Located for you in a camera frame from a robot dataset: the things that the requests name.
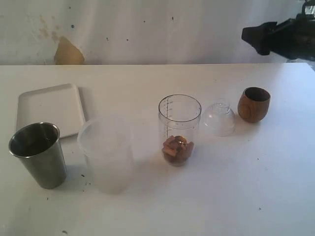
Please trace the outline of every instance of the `metal cup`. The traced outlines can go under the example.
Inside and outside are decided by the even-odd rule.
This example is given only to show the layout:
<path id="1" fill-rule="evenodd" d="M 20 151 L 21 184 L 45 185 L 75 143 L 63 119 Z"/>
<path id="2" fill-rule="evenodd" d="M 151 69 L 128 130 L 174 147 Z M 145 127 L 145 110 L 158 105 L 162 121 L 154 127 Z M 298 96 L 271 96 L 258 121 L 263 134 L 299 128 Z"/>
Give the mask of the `metal cup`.
<path id="1" fill-rule="evenodd" d="M 20 129 L 9 142 L 10 153 L 19 158 L 42 188 L 55 188 L 66 178 L 59 137 L 54 124 L 40 122 Z"/>

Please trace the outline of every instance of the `plastic lid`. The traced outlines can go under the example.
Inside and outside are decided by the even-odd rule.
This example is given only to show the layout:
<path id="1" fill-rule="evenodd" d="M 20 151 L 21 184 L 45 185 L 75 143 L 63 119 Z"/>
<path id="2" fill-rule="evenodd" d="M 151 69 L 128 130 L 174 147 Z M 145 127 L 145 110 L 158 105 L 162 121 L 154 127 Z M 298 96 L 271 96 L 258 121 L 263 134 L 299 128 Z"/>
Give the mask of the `plastic lid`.
<path id="1" fill-rule="evenodd" d="M 228 136 L 235 129 L 235 115 L 229 103 L 219 99 L 205 110 L 202 123 L 212 135 Z"/>

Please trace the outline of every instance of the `white tabletop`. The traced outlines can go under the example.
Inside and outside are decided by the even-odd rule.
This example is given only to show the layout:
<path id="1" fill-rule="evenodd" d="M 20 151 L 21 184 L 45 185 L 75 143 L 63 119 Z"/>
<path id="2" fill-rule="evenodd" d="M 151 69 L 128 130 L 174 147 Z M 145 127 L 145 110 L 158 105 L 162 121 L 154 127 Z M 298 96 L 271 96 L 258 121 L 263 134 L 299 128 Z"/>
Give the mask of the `white tabletop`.
<path id="1" fill-rule="evenodd" d="M 0 83 L 0 235 L 315 235 L 315 73 L 306 64 L 0 66 Z M 65 83 L 79 87 L 86 120 L 130 118 L 137 171 L 126 192 L 96 190 L 76 136 L 62 139 L 68 177 L 54 190 L 41 189 L 8 153 L 18 95 Z M 263 121 L 236 116 L 229 137 L 201 129 L 189 163 L 166 164 L 162 98 L 191 95 L 205 109 L 223 97 L 237 114 L 251 86 L 271 94 Z"/>

